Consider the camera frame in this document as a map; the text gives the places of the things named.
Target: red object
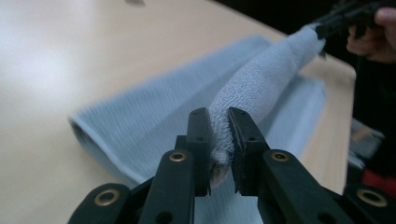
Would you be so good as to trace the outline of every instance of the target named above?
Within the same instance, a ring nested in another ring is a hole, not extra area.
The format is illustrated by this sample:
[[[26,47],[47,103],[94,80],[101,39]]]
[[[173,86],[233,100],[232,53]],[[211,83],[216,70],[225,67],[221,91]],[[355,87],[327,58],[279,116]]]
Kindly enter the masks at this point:
[[[382,176],[366,168],[364,170],[361,183],[377,189],[381,189],[385,191],[389,196],[396,199],[396,178],[390,176]]]

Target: light blue cloth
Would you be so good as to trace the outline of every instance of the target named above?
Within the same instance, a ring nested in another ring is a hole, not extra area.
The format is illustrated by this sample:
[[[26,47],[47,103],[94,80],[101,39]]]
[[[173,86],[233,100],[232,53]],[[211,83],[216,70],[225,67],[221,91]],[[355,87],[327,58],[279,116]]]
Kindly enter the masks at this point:
[[[271,43],[242,39],[72,116],[78,141],[130,188],[154,176],[164,152],[187,132],[189,113],[209,107],[239,68]],[[325,103],[321,81],[296,76],[259,123],[271,148],[299,156]],[[230,175],[212,196],[197,198],[195,223],[262,223],[257,199],[233,193]]]
[[[313,27],[306,25],[242,66],[210,105],[212,186],[225,177],[233,159],[228,108],[247,111],[256,123],[262,122],[300,69],[322,51],[324,40],[318,40]]]

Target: towel fold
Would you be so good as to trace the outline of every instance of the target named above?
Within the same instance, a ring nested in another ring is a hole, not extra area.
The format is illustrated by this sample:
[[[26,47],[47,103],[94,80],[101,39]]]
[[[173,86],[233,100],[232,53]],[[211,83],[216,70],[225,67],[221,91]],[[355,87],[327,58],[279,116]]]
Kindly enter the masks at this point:
[[[71,117],[75,135],[133,188],[154,176],[162,154],[174,148],[177,135],[186,134],[189,113],[210,107],[233,75],[270,46],[251,36],[90,106]],[[324,85],[293,74],[285,87],[258,126],[271,148],[298,157],[324,106]],[[254,198],[233,194],[228,177],[211,197],[196,199],[195,223],[262,223],[256,204]]]

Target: table surface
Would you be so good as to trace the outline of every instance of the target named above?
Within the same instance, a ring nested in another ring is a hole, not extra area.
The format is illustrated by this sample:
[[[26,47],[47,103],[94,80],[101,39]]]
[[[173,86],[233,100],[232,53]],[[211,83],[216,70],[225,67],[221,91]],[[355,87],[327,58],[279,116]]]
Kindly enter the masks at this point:
[[[4,0],[0,27],[0,223],[65,223],[89,191],[117,182],[81,148],[71,114],[245,36],[284,37],[182,0]],[[354,70],[328,57],[302,73],[324,79],[328,99],[300,159],[341,192]]]

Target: black tool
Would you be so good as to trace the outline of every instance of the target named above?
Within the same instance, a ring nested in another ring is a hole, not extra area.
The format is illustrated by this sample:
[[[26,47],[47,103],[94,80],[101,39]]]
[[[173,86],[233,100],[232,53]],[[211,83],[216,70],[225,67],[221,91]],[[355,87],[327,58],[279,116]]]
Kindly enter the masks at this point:
[[[264,223],[396,223],[396,202],[386,193],[363,185],[333,193],[292,154],[270,149],[247,112],[230,108],[229,119],[235,191],[258,197]],[[132,190],[121,184],[94,189],[69,224],[193,223],[194,197],[210,194],[208,136],[207,110],[192,111],[187,135],[177,137],[153,178]]]
[[[381,7],[396,7],[395,0],[353,0],[343,1],[329,14],[314,21],[318,23],[316,32],[318,39],[328,38],[356,25],[355,38],[360,38],[366,33],[367,27],[376,26],[375,12]]]

